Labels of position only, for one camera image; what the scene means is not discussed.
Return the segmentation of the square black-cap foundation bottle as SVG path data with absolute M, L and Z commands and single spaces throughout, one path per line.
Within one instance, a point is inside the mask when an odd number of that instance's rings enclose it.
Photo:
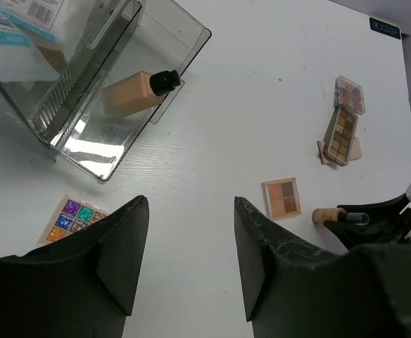
M 155 74 L 144 71 L 135 73 L 102 90 L 104 113 L 127 117 L 158 106 L 181 83 L 176 70 L 164 70 Z

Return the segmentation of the clear acrylic drawer organizer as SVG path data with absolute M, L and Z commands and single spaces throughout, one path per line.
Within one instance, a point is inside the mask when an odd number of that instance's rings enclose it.
M 211 31 L 176 1 L 93 1 L 79 40 L 60 44 L 15 24 L 58 72 L 52 82 L 0 81 L 0 133 L 107 182 L 142 130 L 157 123 Z M 127 117 L 104 113 L 102 90 L 135 73 L 176 70 L 163 103 Z

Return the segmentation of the four-pan brown eyeshadow palette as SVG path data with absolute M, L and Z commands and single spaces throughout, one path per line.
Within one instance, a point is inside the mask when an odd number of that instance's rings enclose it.
M 261 183 L 266 214 L 270 220 L 282 220 L 301 214 L 298 188 L 294 177 Z

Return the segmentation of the round-cap foundation bottle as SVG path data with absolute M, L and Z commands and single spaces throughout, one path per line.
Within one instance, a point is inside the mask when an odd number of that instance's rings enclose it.
M 315 226 L 324 227 L 326 221 L 365 226 L 370 219 L 366 213 L 348 212 L 343 208 L 317 208 L 312 212 L 312 223 Z

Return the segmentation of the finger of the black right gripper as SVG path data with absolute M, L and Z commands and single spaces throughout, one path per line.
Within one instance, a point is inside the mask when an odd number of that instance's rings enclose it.
M 361 244 L 397 244 L 411 230 L 411 207 L 406 195 L 364 205 L 338 205 L 343 215 L 324 226 L 348 249 Z

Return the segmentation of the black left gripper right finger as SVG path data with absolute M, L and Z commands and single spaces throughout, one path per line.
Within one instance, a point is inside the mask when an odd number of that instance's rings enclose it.
M 343 255 L 234 200 L 246 320 L 255 337 L 411 337 L 411 243 Z

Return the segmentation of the black XDOF label sticker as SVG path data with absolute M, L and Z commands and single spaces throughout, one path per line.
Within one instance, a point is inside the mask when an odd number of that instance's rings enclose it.
M 400 28 L 390 23 L 369 17 L 369 26 L 374 32 L 378 32 L 394 39 L 402 39 Z

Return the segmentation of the beige flat makeup box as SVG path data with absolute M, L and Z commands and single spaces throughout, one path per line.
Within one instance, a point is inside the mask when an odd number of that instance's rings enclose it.
M 324 142 L 322 140 L 317 141 L 317 148 L 319 151 L 319 158 L 322 165 L 329 165 L 331 161 L 323 154 Z M 353 147 L 350 152 L 349 161 L 356 161 L 362 158 L 362 151 L 360 146 L 360 141 L 356 137 L 353 141 Z

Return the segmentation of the twelve-pan brown eyeshadow palette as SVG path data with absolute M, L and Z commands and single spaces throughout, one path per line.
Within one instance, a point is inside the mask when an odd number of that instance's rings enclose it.
M 344 106 L 337 106 L 324 136 L 322 153 L 331 162 L 348 165 L 358 125 L 358 116 Z

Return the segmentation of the colourful glitter eyeshadow palette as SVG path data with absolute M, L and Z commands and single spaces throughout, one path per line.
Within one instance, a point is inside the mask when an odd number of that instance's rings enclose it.
M 65 194 L 39 236 L 37 246 L 64 239 L 108 215 L 105 210 Z

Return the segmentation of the white cotton pad pack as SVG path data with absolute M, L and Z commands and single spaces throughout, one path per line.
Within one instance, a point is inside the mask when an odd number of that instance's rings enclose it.
M 16 25 L 0 11 L 0 81 L 52 82 L 58 72 Z
M 64 40 L 80 39 L 94 2 L 0 1 L 0 5 L 15 24 L 48 42 L 60 44 Z

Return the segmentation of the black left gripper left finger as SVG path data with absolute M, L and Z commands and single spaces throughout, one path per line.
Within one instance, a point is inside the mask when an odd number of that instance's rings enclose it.
M 0 258 L 0 337 L 121 337 L 148 223 L 141 195 L 53 244 Z

